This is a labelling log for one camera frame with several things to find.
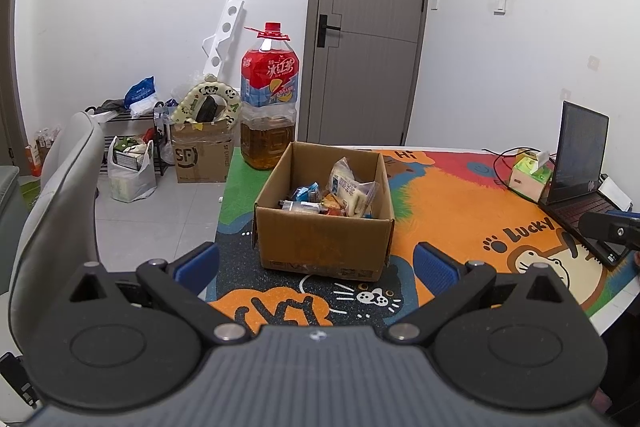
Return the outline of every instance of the white plastic panel with holes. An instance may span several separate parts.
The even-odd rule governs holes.
[[[202,49],[207,54],[203,74],[213,74],[216,78],[218,77],[242,6],[244,6],[244,0],[228,0],[225,9],[222,10],[216,32],[202,41]]]

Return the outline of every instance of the bottle label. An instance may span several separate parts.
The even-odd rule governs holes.
[[[298,99],[298,69],[295,53],[248,51],[242,58],[242,101],[254,107],[294,103]]]

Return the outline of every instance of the laptop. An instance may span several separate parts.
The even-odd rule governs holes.
[[[624,259],[622,245],[587,239],[578,230],[585,212],[618,210],[598,192],[609,117],[571,102],[562,104],[556,167],[545,201],[539,206],[587,247],[605,266]]]

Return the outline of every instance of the black door handle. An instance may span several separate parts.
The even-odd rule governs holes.
[[[322,14],[318,21],[318,44],[316,44],[318,48],[324,48],[327,30],[336,30],[339,32],[342,29],[340,26],[329,26],[326,20],[327,15]]]

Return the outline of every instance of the large iced tea bottle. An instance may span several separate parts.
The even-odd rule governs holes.
[[[240,147],[254,169],[271,169],[296,133],[300,61],[279,22],[267,22],[242,58]]]

